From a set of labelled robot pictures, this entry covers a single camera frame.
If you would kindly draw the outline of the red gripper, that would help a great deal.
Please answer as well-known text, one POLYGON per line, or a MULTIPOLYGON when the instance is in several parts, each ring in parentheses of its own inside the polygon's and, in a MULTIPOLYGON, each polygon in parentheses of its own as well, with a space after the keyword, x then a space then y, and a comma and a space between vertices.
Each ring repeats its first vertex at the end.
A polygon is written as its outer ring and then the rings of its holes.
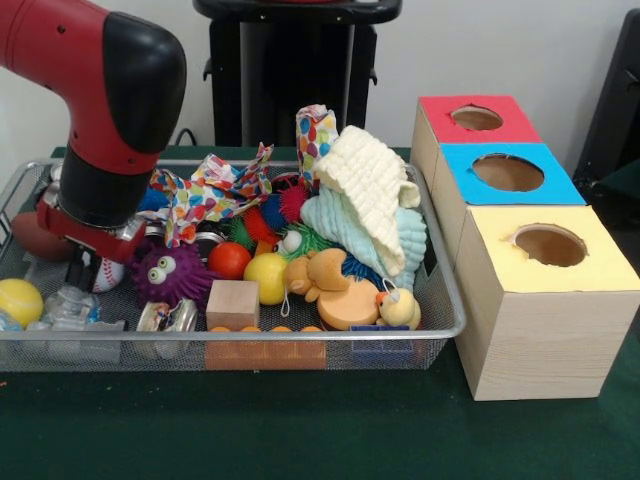
POLYGON ((73 220, 44 199, 38 202, 38 225, 57 237, 89 249, 75 250, 71 258, 71 285, 84 292, 93 291, 99 273, 99 257, 125 263, 146 232, 146 221, 138 216, 120 229, 105 230, 73 220))

